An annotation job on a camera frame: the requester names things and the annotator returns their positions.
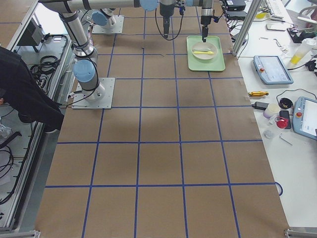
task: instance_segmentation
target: yellow screwdriver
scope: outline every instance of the yellow screwdriver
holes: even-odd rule
[[[263,97],[267,95],[268,95],[268,92],[264,92],[264,91],[256,91],[256,92],[249,93],[249,97]]]
[[[214,54],[213,51],[193,51],[193,53],[196,55],[199,55],[199,54],[201,54],[201,55],[213,55]]]

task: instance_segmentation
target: white cup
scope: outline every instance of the white cup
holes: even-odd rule
[[[281,110],[281,108],[279,107],[278,104],[275,103],[270,103],[266,110],[263,112],[263,116],[265,118],[271,118],[273,115],[279,113],[279,111]]]
[[[311,38],[303,39],[301,45],[295,52],[294,56],[291,58],[291,63],[297,64],[315,46],[316,40]]]

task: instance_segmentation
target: blue tape grid line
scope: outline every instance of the blue tape grid line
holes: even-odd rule
[[[172,25],[172,37],[173,34],[173,19],[171,21]],[[183,165],[183,150],[182,150],[182,136],[181,136],[181,126],[180,126],[180,112],[179,112],[179,98],[178,98],[178,85],[177,85],[177,71],[176,71],[176,56],[175,56],[175,44],[173,45],[173,53],[174,53],[174,73],[175,73],[175,87],[176,87],[176,103],[177,103],[177,120],[178,120],[178,136],[179,136],[179,151],[180,151],[180,166],[181,166],[181,174],[182,174],[182,192],[183,192],[183,207],[184,207],[184,225],[185,225],[185,235],[188,238],[188,225],[187,225],[187,209],[186,209],[186,191],[185,191],[185,180],[184,180],[184,165]]]
[[[22,22],[0,22],[0,24],[21,24]]]
[[[215,98],[214,98],[214,93],[213,93],[211,80],[210,80],[210,87],[211,87],[211,92],[212,92],[212,100],[213,100],[213,103],[215,104]],[[217,108],[215,108],[214,110],[215,110],[215,115],[216,115],[216,120],[217,120],[219,137],[220,137],[220,140],[222,140],[221,129],[220,129],[220,121],[219,121],[219,117],[218,117]],[[237,234],[238,234],[238,238],[241,238],[240,228],[239,228],[239,223],[238,223],[238,218],[237,218],[237,212],[236,212],[236,209],[235,209],[235,204],[234,204],[234,199],[233,199],[232,187],[230,185],[230,175],[229,175],[229,169],[228,169],[228,165],[227,165],[226,154],[225,154],[225,151],[224,151],[223,141],[221,141],[220,143],[221,143],[223,161],[224,161],[226,174],[227,174],[227,179],[228,179],[228,184],[229,184],[229,192],[230,192],[230,198],[231,198],[231,204],[232,204],[232,209],[233,209],[234,220],[235,220],[235,224],[236,224],[236,228],[237,228]]]
[[[232,53],[222,53],[223,55],[232,55]],[[99,56],[110,56],[110,55],[114,55],[114,56],[186,56],[187,53],[173,53],[173,54],[141,54],[141,53],[131,53],[131,54],[124,54],[124,53],[116,53],[116,54],[107,54],[107,53],[103,53],[103,54],[98,54]]]
[[[194,144],[194,143],[217,143],[217,142],[262,142],[258,140],[200,140],[200,141],[99,141],[99,144]],[[97,144],[95,141],[66,141],[58,142],[58,145],[67,144]]]
[[[110,67],[111,67],[111,61],[112,61],[112,56],[113,56],[113,49],[114,49],[114,44],[115,44],[115,39],[117,35],[114,36],[113,44],[112,44],[112,50],[111,50],[111,56],[110,56],[110,61],[109,61],[109,67],[108,67],[108,72],[107,72],[107,77],[109,77],[110,73]],[[89,205],[90,205],[90,199],[91,199],[91,192],[93,188],[93,183],[94,183],[94,175],[95,175],[95,168],[96,168],[96,162],[97,162],[97,155],[98,155],[98,148],[99,148],[99,142],[100,142],[100,135],[101,135],[101,129],[103,125],[103,119],[104,119],[104,114],[105,110],[103,109],[101,119],[100,119],[100,125],[99,125],[99,132],[98,132],[98,139],[96,143],[96,152],[95,152],[95,158],[94,158],[94,163],[93,163],[93,171],[91,175],[91,181],[90,181],[90,186],[89,186],[89,193],[88,193],[88,199],[87,199],[87,206],[86,206],[86,212],[85,212],[85,219],[84,219],[84,224],[83,224],[83,231],[82,231],[82,238],[85,237],[85,231],[86,231],[86,224],[87,224],[87,217],[88,217],[88,212],[89,212]]]
[[[115,78],[115,80],[136,80],[136,79],[140,79],[140,78]],[[143,80],[148,80],[148,79],[158,79],[158,78],[143,78]],[[160,78],[162,80],[175,80],[175,78]],[[199,80],[199,79],[207,79],[207,80],[219,80],[219,79],[243,79],[243,77],[212,77],[212,78],[208,78],[208,77],[200,77],[200,78],[190,78],[190,77],[186,77],[186,78],[181,78],[178,77],[178,80]]]
[[[199,16],[198,16],[198,11],[196,8],[196,13],[197,13],[197,19],[199,20]],[[151,35],[151,34],[145,34],[145,30],[146,30],[146,13],[144,16],[144,33],[143,34],[136,34],[136,35],[142,35],[143,39],[145,39],[146,35]],[[217,35],[228,35],[228,33],[217,33]],[[108,67],[108,73],[107,76],[109,76],[109,72],[110,72],[110,67],[111,67],[111,61],[112,61],[112,57],[113,57],[113,49],[115,46],[115,39],[116,36],[114,38],[114,42],[113,42],[113,46],[112,46],[112,51],[111,54],[100,54],[100,55],[110,55],[110,62],[109,62],[109,67]],[[215,98],[213,95],[213,89],[212,89],[212,80],[214,79],[224,79],[224,78],[217,78],[214,77],[212,78],[210,76],[210,73],[208,73],[208,77],[206,77],[205,79],[210,81],[210,85],[211,85],[211,92],[212,92],[212,100],[215,106],[210,106],[210,107],[180,107],[179,106],[179,98],[178,98],[178,84],[177,84],[177,80],[184,80],[184,79],[178,79],[177,78],[177,72],[176,72],[176,55],[185,55],[185,54],[175,54],[175,45],[173,42],[173,55],[174,56],[174,71],[175,71],[175,78],[167,78],[170,80],[175,80],[175,87],[176,87],[176,97],[177,97],[177,107],[142,107],[142,94],[143,94],[143,80],[146,80],[147,78],[143,77],[143,71],[144,71],[144,58],[145,55],[149,55],[149,54],[145,54],[145,50],[143,49],[143,53],[139,54],[142,55],[142,76],[141,76],[141,98],[140,98],[140,107],[114,107],[114,108],[139,108],[140,109],[140,115],[139,115],[139,135],[138,135],[138,141],[134,142],[134,141],[128,141],[128,142],[101,142],[100,141],[100,135],[101,135],[101,129],[102,129],[102,123],[103,123],[103,117],[104,117],[104,113],[105,111],[103,110],[102,112],[102,117],[101,117],[101,121],[100,121],[100,128],[99,128],[99,134],[98,134],[98,140],[97,142],[58,142],[58,144],[96,144],[96,151],[95,151],[95,158],[94,158],[94,164],[93,164],[93,171],[92,171],[92,176],[91,176],[91,183],[90,185],[47,185],[45,188],[69,188],[69,187],[78,187],[78,188],[89,188],[89,195],[88,195],[88,200],[87,200],[87,206],[86,206],[86,213],[85,213],[85,219],[84,219],[84,225],[83,225],[83,231],[82,231],[82,238],[84,238],[85,236],[85,229],[86,229],[86,223],[87,223],[87,217],[88,217],[88,213],[89,213],[89,205],[90,205],[90,199],[91,199],[91,192],[92,192],[92,188],[95,187],[135,187],[136,188],[136,200],[135,200],[135,224],[134,224],[134,238],[137,237],[137,212],[138,212],[138,188],[139,187],[182,187],[183,189],[183,206],[184,206],[184,222],[185,222],[185,232],[186,232],[186,238],[189,237],[188,235],[188,226],[187,226],[187,214],[186,214],[186,194],[185,194],[185,188],[186,187],[191,187],[191,186],[229,186],[229,190],[230,190],[230,197],[231,197],[231,202],[232,202],[232,208],[233,208],[233,214],[234,214],[234,218],[235,218],[235,223],[236,223],[236,228],[237,228],[237,233],[238,233],[238,237],[241,238],[240,236],[240,231],[239,231],[239,224],[238,224],[238,219],[236,216],[236,210],[235,210],[235,206],[234,206],[234,200],[233,200],[233,194],[232,194],[232,186],[240,186],[240,185],[274,185],[274,182],[258,182],[258,183],[231,183],[230,182],[230,177],[229,177],[229,171],[228,171],[228,167],[227,167],[227,163],[226,163],[226,157],[225,157],[225,152],[224,152],[224,146],[223,143],[224,142],[259,142],[262,140],[222,140],[222,136],[221,136],[221,131],[220,131],[220,124],[219,124],[219,119],[218,119],[218,115],[217,115],[217,108],[221,108],[221,107],[250,107],[250,105],[241,105],[241,106],[216,106],[215,105]],[[242,78],[242,77],[228,77],[226,79],[236,79],[236,78]],[[204,79],[204,78],[186,78],[186,79]],[[141,118],[142,118],[142,108],[176,108],[177,109],[177,115],[178,115],[178,132],[179,132],[179,141],[170,141],[170,142],[148,142],[148,141],[141,141]],[[181,108],[215,108],[215,114],[216,114],[216,120],[217,120],[217,126],[218,126],[218,131],[219,131],[219,136],[220,136],[220,140],[207,140],[207,141],[182,141],[181,139],[181,127],[180,127],[180,113],[179,110]],[[223,152],[223,157],[224,157],[224,162],[225,162],[225,168],[226,168],[226,173],[227,173],[227,180],[228,183],[202,183],[202,184],[185,184],[184,181],[184,170],[183,170],[183,158],[182,158],[182,144],[183,143],[209,143],[209,142],[220,142],[221,143],[221,147],[222,147],[222,152]],[[97,155],[98,155],[98,148],[99,148],[99,144],[111,144],[111,143],[122,143],[122,144],[129,144],[129,143],[133,143],[133,144],[138,144],[138,158],[137,158],[137,177],[136,177],[136,184],[124,184],[124,185],[118,185],[118,184],[113,184],[113,185],[106,185],[106,184],[93,184],[93,180],[94,180],[94,173],[95,173],[95,167],[96,167],[96,162],[97,162]],[[139,184],[139,162],[140,162],[140,145],[141,144],[147,144],[147,143],[179,143],[180,145],[180,163],[181,163],[181,174],[182,174],[182,184]]]
[[[193,184],[95,184],[95,185],[46,185],[45,188],[94,188],[94,187],[214,187],[214,186],[265,186],[275,182],[239,182],[239,183],[193,183]]]
[[[101,128],[102,128],[102,125],[103,125],[104,113],[105,113],[105,110],[103,109],[102,115],[101,115],[101,119],[100,119],[100,125],[99,125],[99,133],[98,133],[98,140],[97,140],[97,144],[96,144],[96,151],[95,151],[95,158],[94,158],[94,164],[93,164],[93,171],[92,171],[91,180],[90,180],[90,185],[89,185],[89,193],[88,193],[88,199],[87,199],[85,219],[84,219],[83,231],[82,231],[82,236],[81,236],[82,238],[85,237],[86,223],[87,223],[87,217],[88,217],[88,212],[89,212],[91,192],[92,192],[93,183],[94,183],[94,175],[95,175],[95,168],[96,168],[98,148],[99,148],[99,140],[100,140],[100,135],[101,135]]]
[[[146,33],[146,34],[140,34],[140,33],[135,33],[135,34],[121,34],[121,36],[144,36],[144,35],[146,35],[146,36],[159,36],[159,34],[157,34],[157,33]],[[191,35],[191,36],[200,36],[200,34],[199,33],[179,33],[179,35],[180,36],[188,36],[188,35]],[[212,35],[228,35],[228,36],[230,36],[230,34],[229,33],[220,33],[220,32],[218,32],[218,33],[213,33]]]
[[[146,11],[144,12],[144,25],[143,33],[145,34],[146,29]],[[140,92],[140,114],[139,114],[139,134],[138,134],[138,158],[137,158],[137,180],[136,180],[136,189],[135,189],[135,213],[134,213],[134,238],[137,238],[137,228],[138,228],[138,198],[139,198],[139,170],[140,170],[140,146],[141,146],[141,120],[142,120],[142,97],[143,97],[143,73],[144,73],[144,51],[142,48],[142,71],[141,71],[141,92]]]

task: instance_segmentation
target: screen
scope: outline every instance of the screen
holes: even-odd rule
[[[302,131],[316,136],[317,129],[317,103],[305,100]]]
[[[284,66],[278,57],[260,57],[263,68],[266,71],[267,80],[270,82],[289,81]]]

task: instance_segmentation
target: yellow bottle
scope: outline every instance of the yellow bottle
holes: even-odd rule
[[[256,15],[256,18],[257,18],[257,19],[263,19],[266,15],[267,15],[266,12],[261,12],[261,13],[259,13],[259,14]]]
[[[302,59],[302,57],[297,56],[297,55],[294,55],[294,56],[291,58],[291,63],[292,63],[292,64],[297,64],[301,59]]]

